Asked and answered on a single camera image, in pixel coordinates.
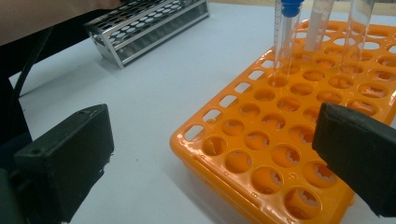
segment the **plastic test tube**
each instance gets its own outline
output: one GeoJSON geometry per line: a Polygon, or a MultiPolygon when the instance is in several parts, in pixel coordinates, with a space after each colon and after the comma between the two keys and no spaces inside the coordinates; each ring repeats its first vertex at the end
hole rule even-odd
{"type": "Polygon", "coordinates": [[[361,61],[373,6],[374,0],[352,0],[346,28],[343,60],[340,67],[343,73],[356,75],[360,71],[359,62],[361,61]]]}
{"type": "Polygon", "coordinates": [[[317,51],[320,49],[333,5],[334,0],[314,0],[306,34],[305,50],[317,51]]]}
{"type": "Polygon", "coordinates": [[[270,83],[273,86],[282,87],[288,83],[292,50],[300,22],[300,11],[303,1],[276,0],[274,76],[272,83],[270,83]]]}

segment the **gray metal test tube rack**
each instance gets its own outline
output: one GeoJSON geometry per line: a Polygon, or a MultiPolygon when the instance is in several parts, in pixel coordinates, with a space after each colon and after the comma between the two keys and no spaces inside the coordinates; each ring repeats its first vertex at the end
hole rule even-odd
{"type": "Polygon", "coordinates": [[[208,16],[206,0],[137,0],[84,26],[104,58],[122,69],[134,58],[208,16]]]}

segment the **laboratory bench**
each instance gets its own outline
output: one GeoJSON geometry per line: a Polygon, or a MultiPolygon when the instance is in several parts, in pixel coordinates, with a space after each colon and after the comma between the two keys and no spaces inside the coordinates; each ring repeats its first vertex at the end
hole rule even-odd
{"type": "MultiPolygon", "coordinates": [[[[124,69],[104,60],[90,39],[33,67],[20,101],[34,139],[85,107],[107,104],[109,110],[114,155],[72,224],[248,223],[186,169],[169,139],[272,47],[274,8],[267,3],[213,0],[209,18],[124,69]]],[[[379,9],[372,23],[394,24],[388,16],[396,11],[392,8],[379,9]]],[[[309,13],[304,9],[302,19],[309,13]]],[[[331,20],[346,21],[347,14],[334,11],[331,20]]],[[[378,218],[359,196],[342,219],[345,224],[395,221],[378,218]]]]}
{"type": "MultiPolygon", "coordinates": [[[[272,7],[275,4],[274,0],[210,0],[209,2],[267,7],[272,7]]],[[[303,8],[312,8],[312,4],[313,0],[305,0],[303,8]]],[[[334,2],[333,11],[348,12],[349,5],[350,1],[336,1],[334,2]]],[[[392,1],[376,0],[373,15],[396,16],[396,4],[392,1]]]]}

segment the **blue cap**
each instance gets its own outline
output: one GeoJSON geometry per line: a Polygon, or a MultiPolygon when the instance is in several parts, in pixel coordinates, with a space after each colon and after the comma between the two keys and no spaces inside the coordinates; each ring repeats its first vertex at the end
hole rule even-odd
{"type": "Polygon", "coordinates": [[[281,0],[282,14],[285,17],[292,18],[300,13],[300,6],[304,0],[281,0]]]}

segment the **test tube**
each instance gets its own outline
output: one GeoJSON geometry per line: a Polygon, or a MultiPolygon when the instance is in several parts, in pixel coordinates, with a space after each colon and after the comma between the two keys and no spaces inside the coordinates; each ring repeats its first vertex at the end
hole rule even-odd
{"type": "Polygon", "coordinates": [[[357,75],[360,72],[359,62],[364,49],[364,42],[370,25],[374,0],[352,0],[348,23],[341,72],[357,75]]]}
{"type": "Polygon", "coordinates": [[[317,51],[320,49],[333,5],[334,0],[314,0],[306,33],[305,50],[317,51]]]}
{"type": "Polygon", "coordinates": [[[292,50],[303,1],[276,0],[274,75],[270,81],[270,84],[275,87],[282,87],[288,83],[292,50]]]}

